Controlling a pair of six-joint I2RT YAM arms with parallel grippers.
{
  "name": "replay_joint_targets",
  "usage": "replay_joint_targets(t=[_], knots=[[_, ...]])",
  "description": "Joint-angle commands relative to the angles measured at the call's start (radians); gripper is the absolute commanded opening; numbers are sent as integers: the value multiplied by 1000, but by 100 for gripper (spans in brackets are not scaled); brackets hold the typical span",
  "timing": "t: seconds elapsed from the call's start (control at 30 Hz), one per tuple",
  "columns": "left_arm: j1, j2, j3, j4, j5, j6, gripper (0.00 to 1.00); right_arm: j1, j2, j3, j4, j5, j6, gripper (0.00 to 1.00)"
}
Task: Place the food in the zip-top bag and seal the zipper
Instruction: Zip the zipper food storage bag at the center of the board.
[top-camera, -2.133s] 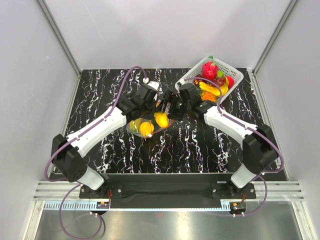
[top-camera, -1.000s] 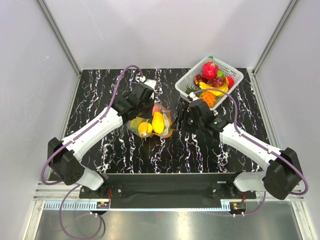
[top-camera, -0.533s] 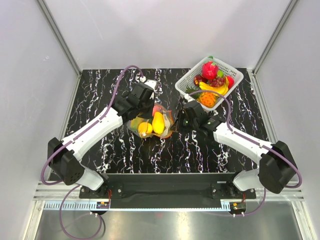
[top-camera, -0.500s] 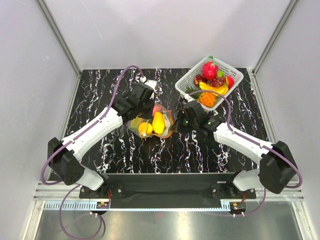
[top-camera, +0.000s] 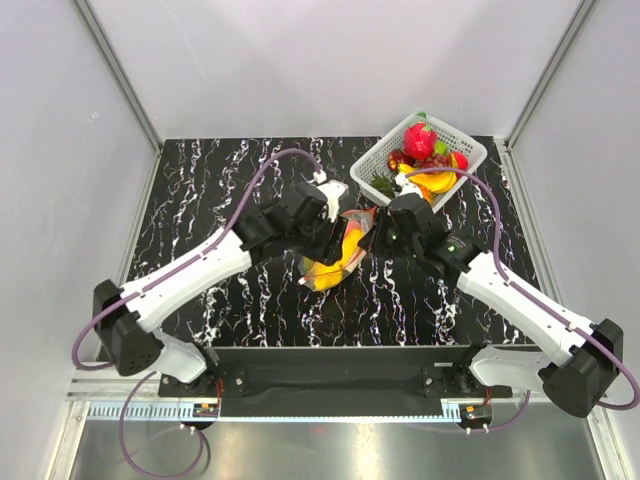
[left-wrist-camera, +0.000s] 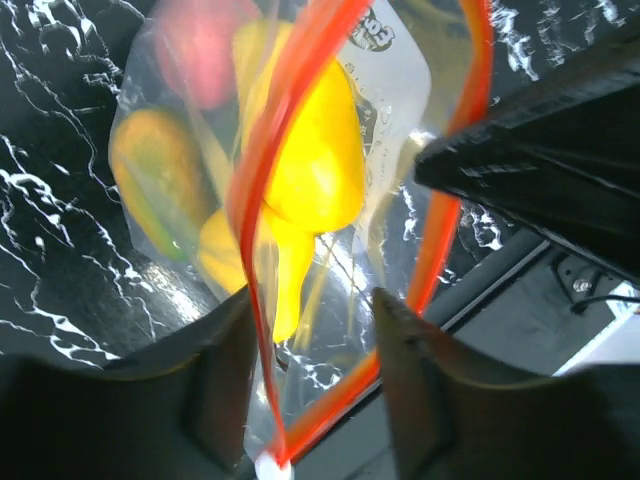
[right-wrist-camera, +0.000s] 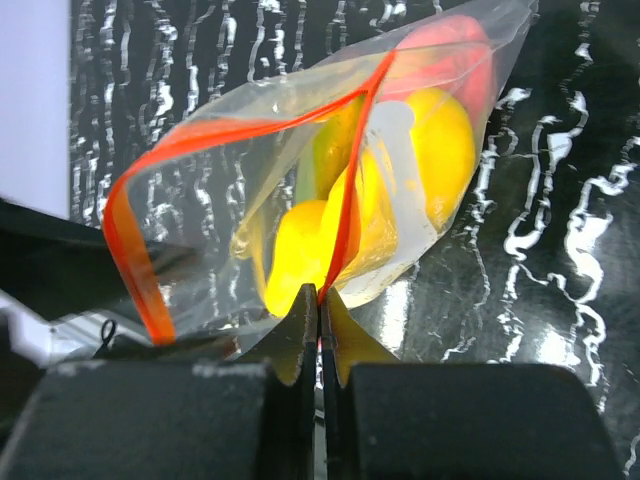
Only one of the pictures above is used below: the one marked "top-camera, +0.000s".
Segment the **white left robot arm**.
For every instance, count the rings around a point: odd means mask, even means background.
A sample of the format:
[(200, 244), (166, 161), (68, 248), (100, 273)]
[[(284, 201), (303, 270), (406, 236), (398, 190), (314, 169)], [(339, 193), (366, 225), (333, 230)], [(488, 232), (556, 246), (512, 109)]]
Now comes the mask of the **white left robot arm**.
[(123, 377), (154, 370), (196, 396), (215, 386), (213, 361), (193, 343), (164, 333), (163, 322), (204, 291), (287, 251), (322, 264), (337, 262), (347, 221), (346, 184), (299, 182), (280, 198), (244, 200), (227, 226), (196, 248), (141, 279), (95, 290), (95, 325), (115, 369)]

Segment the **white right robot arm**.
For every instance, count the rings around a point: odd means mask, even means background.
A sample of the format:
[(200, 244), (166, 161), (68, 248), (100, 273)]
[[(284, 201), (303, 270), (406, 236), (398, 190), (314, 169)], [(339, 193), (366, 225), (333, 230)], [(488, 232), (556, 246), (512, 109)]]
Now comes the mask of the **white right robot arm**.
[(493, 386), (537, 391), (565, 413), (585, 418), (621, 373), (624, 334), (618, 324), (595, 323), (550, 299), (473, 237), (445, 230), (415, 193), (379, 208), (360, 245), (379, 259), (414, 261), (490, 307), (538, 347), (537, 352), (473, 348), (453, 374), (463, 395)]

